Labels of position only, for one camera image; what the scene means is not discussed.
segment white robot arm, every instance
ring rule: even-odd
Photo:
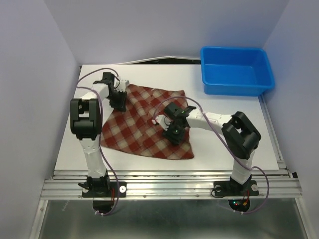
[[[156,123],[163,129],[162,135],[172,144],[179,145],[184,138],[185,128],[202,128],[212,130],[202,112],[196,107],[186,109],[170,103],[165,109],[167,115],[158,115]],[[251,168],[253,155],[261,136],[250,120],[242,112],[234,115],[220,115],[205,113],[209,122],[217,132],[225,137],[228,147],[242,165]],[[238,185],[239,190],[244,190],[251,179],[251,171],[242,167],[234,160],[231,181]]]
[[[125,112],[125,89],[128,84],[129,81],[115,81],[112,73],[104,72],[102,80],[93,83],[92,91],[70,102],[71,132],[79,139],[88,166],[87,181],[79,185],[100,195],[108,191],[110,182],[100,152],[102,115],[98,98],[108,99],[112,108]]]

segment plaid cloth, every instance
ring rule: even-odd
[[[184,91],[166,91],[136,85],[129,85],[126,112],[113,111],[102,128],[101,145],[125,153],[163,159],[194,158],[187,130],[185,141],[173,146],[162,134],[162,127],[152,123],[155,107],[173,96],[185,96]],[[187,107],[186,99],[173,99],[178,106]],[[163,103],[158,114],[171,101]]]

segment white wall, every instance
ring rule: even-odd
[[[319,1],[290,0],[266,50],[276,88],[267,106],[319,236]]]
[[[80,63],[263,47],[288,0],[44,0]]]
[[[43,0],[0,1],[0,238],[28,238],[79,74]]]

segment blue tray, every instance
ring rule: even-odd
[[[275,86],[267,54],[261,48],[205,46],[200,58],[206,94],[259,96]]]

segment white table surface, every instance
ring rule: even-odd
[[[275,150],[257,97],[206,95],[203,90],[200,65],[83,65],[80,77],[102,67],[117,70],[122,79],[129,80],[132,84],[166,90],[184,90],[186,96],[197,100],[206,112],[218,114],[244,112],[262,136],[253,165],[265,170],[278,169]],[[102,78],[102,73],[103,71],[100,71],[88,76],[79,85],[91,87],[94,81]],[[77,89],[74,97],[79,98],[86,92]],[[105,122],[112,112],[108,100],[103,100],[103,110],[103,122]],[[142,157],[104,147],[103,152],[115,170],[232,170],[233,158],[213,132],[192,128],[190,142],[195,157],[188,160]],[[55,170],[87,170],[81,145],[70,130],[70,117]]]

